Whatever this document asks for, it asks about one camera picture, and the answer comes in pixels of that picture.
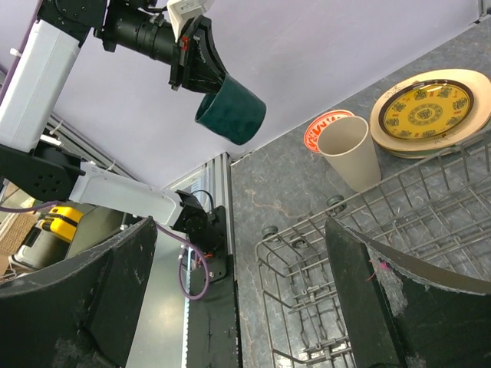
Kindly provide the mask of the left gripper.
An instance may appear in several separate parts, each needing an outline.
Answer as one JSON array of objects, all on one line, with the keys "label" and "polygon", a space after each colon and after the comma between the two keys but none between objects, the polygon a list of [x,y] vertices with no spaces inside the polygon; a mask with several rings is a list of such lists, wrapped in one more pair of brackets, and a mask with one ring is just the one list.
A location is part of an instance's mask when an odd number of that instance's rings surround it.
[{"label": "left gripper", "polygon": [[200,15],[185,24],[173,46],[169,84],[203,94],[216,94],[227,70],[216,49],[211,21]]}]

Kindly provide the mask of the beige cup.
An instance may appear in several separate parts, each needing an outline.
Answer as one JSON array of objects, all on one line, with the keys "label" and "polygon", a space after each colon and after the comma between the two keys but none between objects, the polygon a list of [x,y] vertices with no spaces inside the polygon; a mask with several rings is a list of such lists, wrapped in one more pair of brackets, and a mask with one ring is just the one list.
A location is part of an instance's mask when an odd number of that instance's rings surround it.
[{"label": "beige cup", "polygon": [[382,179],[370,127],[362,117],[342,117],[330,123],[318,138],[318,150],[355,192]]}]

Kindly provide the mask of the yellow patterned small plate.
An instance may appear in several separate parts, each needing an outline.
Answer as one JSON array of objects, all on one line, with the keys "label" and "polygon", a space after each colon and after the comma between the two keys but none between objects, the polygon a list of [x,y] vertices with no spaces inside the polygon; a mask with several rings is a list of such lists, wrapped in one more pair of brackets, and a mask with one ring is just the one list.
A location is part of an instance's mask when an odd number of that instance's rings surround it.
[{"label": "yellow patterned small plate", "polygon": [[425,80],[392,94],[378,114],[378,125],[399,140],[434,138],[460,125],[473,105],[473,92],[465,84]]}]

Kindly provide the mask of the dark green mug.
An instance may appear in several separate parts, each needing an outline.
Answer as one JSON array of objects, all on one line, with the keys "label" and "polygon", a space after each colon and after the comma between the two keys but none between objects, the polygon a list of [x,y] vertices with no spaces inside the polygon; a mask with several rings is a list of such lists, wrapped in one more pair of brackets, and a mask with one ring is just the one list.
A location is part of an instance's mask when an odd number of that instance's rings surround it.
[{"label": "dark green mug", "polygon": [[242,146],[257,134],[266,111],[266,104],[261,99],[226,74],[219,91],[203,98],[196,111],[195,122]]}]

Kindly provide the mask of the white red patterned bowl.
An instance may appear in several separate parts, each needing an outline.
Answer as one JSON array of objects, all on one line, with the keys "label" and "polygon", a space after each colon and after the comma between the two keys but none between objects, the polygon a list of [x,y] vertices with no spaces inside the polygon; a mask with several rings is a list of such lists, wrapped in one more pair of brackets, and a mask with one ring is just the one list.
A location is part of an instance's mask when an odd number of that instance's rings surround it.
[{"label": "white red patterned bowl", "polygon": [[322,131],[331,123],[344,117],[353,117],[354,114],[349,110],[330,110],[316,117],[308,126],[304,133],[303,142],[308,150],[313,153],[320,153],[318,149],[318,138]]}]

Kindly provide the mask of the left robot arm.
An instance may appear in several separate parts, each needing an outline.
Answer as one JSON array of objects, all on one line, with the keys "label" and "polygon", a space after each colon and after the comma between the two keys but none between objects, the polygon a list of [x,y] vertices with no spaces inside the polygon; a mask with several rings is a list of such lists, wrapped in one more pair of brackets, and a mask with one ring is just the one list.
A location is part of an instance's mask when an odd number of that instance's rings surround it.
[{"label": "left robot arm", "polygon": [[99,205],[186,233],[212,254],[225,234],[194,195],[157,189],[41,141],[48,118],[89,35],[171,68],[170,85],[216,92],[226,77],[203,11],[173,15],[154,1],[41,1],[1,90],[1,174],[43,202]]}]

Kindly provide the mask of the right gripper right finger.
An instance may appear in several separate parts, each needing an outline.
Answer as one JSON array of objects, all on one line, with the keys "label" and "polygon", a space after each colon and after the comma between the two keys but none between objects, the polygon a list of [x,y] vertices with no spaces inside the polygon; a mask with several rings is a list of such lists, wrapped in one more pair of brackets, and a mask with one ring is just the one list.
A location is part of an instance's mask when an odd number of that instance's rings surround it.
[{"label": "right gripper right finger", "polygon": [[341,224],[325,244],[358,367],[488,367],[490,283]]}]

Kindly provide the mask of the mint green plate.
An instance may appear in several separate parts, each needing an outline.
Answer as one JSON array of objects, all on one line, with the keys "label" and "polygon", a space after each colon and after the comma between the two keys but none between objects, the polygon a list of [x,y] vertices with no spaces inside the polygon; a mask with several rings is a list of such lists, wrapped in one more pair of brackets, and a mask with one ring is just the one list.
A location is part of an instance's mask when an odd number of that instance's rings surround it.
[{"label": "mint green plate", "polygon": [[[483,128],[481,128],[478,132],[480,133],[481,130],[487,130],[488,128],[490,128],[490,119],[483,126]],[[479,141],[479,137],[477,137],[477,136],[474,137],[473,139],[471,139],[470,137],[465,139],[465,143],[468,143],[470,145],[473,145],[474,143],[477,143],[478,141]],[[452,146],[442,147],[439,149],[427,149],[427,150],[415,151],[415,152],[402,152],[402,151],[395,151],[395,150],[391,150],[391,149],[383,149],[383,150],[385,152],[393,155],[393,156],[403,158],[403,159],[425,159],[429,156],[432,156],[432,155],[438,153],[441,150],[450,149],[450,148],[453,149],[453,148],[456,148],[456,146],[457,145],[455,144]]]}]

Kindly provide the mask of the cream bird plate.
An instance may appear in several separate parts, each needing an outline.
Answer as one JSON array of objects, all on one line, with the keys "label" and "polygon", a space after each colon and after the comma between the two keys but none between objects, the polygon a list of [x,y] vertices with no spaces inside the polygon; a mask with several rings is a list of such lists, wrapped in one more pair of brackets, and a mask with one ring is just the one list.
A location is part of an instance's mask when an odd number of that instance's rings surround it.
[{"label": "cream bird plate", "polygon": [[[471,89],[474,95],[474,105],[473,110],[466,119],[447,133],[435,136],[434,138],[399,140],[384,133],[378,125],[378,114],[392,94],[416,82],[433,79],[459,81]],[[433,150],[452,146],[478,132],[488,122],[490,119],[490,102],[487,99],[489,97],[490,78],[479,71],[469,69],[440,69],[424,72],[394,85],[377,100],[370,115],[371,135],[381,148],[402,152]]]}]

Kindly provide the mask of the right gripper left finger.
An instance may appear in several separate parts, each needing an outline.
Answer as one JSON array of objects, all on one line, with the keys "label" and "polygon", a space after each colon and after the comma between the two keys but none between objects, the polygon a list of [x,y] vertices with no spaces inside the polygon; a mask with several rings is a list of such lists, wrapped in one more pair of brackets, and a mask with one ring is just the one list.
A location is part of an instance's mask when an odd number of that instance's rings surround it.
[{"label": "right gripper left finger", "polygon": [[149,218],[1,286],[3,367],[124,367],[150,278]]}]

